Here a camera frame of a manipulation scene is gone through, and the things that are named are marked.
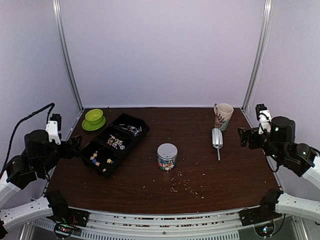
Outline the pile of star candies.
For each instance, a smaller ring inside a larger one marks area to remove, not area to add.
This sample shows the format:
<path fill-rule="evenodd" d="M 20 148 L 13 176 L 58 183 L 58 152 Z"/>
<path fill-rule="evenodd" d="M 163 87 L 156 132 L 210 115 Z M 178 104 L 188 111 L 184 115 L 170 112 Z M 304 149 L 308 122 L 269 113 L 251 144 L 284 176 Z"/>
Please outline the pile of star candies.
<path fill-rule="evenodd" d="M 110 157 L 107 158 L 98 151 L 95 151 L 89 158 L 89 160 L 103 173 L 105 173 L 108 170 L 109 166 L 114 162 L 113 159 L 111 159 Z"/>

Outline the black three-compartment candy tray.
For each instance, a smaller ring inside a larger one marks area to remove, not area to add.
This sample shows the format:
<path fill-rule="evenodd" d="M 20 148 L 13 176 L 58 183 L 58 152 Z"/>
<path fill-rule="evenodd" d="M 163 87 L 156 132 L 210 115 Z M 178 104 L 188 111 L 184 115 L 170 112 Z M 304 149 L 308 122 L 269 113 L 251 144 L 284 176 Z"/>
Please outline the black three-compartment candy tray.
<path fill-rule="evenodd" d="M 149 130 L 143 119 L 122 113 L 81 150 L 80 157 L 85 166 L 107 178 Z"/>

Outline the metal scoop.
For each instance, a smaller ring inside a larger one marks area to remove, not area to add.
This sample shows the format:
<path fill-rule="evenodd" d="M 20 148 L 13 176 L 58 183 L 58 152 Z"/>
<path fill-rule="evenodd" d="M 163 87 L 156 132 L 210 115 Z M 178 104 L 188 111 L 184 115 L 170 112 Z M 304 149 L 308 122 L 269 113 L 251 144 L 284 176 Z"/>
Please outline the metal scoop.
<path fill-rule="evenodd" d="M 223 134 L 220 129 L 212 129 L 212 146 L 217 150 L 217 160 L 221 160 L 220 149 L 223 147 Z"/>

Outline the pile of swirl lollipops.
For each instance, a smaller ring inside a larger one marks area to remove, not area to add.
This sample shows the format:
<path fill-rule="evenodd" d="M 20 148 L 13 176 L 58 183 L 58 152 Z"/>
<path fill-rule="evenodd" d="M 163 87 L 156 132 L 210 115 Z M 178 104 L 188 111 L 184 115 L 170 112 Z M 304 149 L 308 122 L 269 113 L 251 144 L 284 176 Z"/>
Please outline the pile of swirl lollipops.
<path fill-rule="evenodd" d="M 110 135 L 110 137 L 107 140 L 107 144 L 112 146 L 116 150 L 124 150 L 126 148 L 124 142 L 113 135 Z"/>

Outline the pile of stick candies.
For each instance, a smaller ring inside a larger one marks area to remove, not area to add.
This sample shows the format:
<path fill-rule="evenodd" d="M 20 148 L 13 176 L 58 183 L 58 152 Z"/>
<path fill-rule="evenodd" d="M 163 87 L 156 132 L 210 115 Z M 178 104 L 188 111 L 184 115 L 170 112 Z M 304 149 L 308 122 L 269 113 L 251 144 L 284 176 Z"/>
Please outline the pile of stick candies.
<path fill-rule="evenodd" d="M 120 124 L 119 127 L 127 132 L 129 132 L 130 134 L 132 134 L 134 137 L 137 137 L 141 132 L 142 132 L 142 127 L 136 127 L 133 125 L 129 125 L 129 124 Z"/>

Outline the clear plastic jar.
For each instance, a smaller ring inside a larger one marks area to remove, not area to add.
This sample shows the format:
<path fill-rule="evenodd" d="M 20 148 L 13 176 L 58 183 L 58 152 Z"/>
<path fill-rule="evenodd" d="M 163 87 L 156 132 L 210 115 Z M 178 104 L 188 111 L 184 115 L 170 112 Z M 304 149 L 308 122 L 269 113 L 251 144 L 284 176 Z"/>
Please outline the clear plastic jar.
<path fill-rule="evenodd" d="M 177 165 L 177 158 L 163 158 L 163 157 L 158 157 L 157 158 L 157 165 L 161 171 L 164 172 L 169 172 L 173 170 L 176 165 Z"/>

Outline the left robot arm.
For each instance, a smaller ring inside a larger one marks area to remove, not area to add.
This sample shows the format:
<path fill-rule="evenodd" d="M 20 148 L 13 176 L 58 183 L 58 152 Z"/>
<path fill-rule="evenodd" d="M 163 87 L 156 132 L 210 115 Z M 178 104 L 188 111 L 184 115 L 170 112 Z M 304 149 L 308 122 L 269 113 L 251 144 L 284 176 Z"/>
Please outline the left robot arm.
<path fill-rule="evenodd" d="M 8 161 L 1 172 L 0 204 L 3 206 L 13 195 L 30 183 L 47 180 L 60 159 L 79 156 L 83 137 L 78 135 L 68 141 L 50 140 L 45 130 L 34 130 L 24 136 L 25 149 Z M 0 210 L 0 237 L 27 222 L 57 217 L 61 222 L 72 218 L 72 211 L 62 193 L 54 190 L 33 202 L 14 208 Z"/>

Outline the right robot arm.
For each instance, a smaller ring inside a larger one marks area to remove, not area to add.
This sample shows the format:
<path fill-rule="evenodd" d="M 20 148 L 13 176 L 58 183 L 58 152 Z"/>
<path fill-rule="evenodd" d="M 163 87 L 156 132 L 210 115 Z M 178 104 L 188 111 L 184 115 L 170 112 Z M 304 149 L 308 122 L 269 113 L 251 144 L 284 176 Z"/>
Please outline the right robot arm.
<path fill-rule="evenodd" d="M 240 145 L 251 150 L 262 149 L 278 167 L 285 167 L 298 177 L 320 186 L 320 152 L 306 143 L 295 142 L 296 123 L 284 116 L 260 118 L 255 128 L 238 128 Z M 292 196 L 270 189 L 256 210 L 259 220 L 266 221 L 274 213 L 289 214 L 315 222 L 320 221 L 319 201 Z"/>

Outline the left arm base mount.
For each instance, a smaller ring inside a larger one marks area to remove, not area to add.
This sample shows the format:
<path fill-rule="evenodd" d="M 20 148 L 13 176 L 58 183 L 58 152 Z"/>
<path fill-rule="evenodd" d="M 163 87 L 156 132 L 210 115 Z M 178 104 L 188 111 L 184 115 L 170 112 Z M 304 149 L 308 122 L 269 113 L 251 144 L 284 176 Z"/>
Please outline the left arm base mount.
<path fill-rule="evenodd" d="M 48 192 L 44 197 L 48 200 L 48 206 L 52 210 L 52 214 L 47 216 L 48 219 L 74 227 L 87 226 L 90 213 L 86 210 L 69 207 L 60 191 Z"/>

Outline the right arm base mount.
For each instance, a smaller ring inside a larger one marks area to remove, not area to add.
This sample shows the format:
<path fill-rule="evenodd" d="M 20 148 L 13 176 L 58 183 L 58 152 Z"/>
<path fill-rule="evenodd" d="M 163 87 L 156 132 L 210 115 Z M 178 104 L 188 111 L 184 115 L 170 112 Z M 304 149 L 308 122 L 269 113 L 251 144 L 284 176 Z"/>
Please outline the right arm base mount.
<path fill-rule="evenodd" d="M 270 189 L 261 199 L 259 206 L 239 211 L 242 226 L 260 224 L 280 218 L 282 214 L 276 212 L 276 204 L 283 193 L 281 190 Z"/>

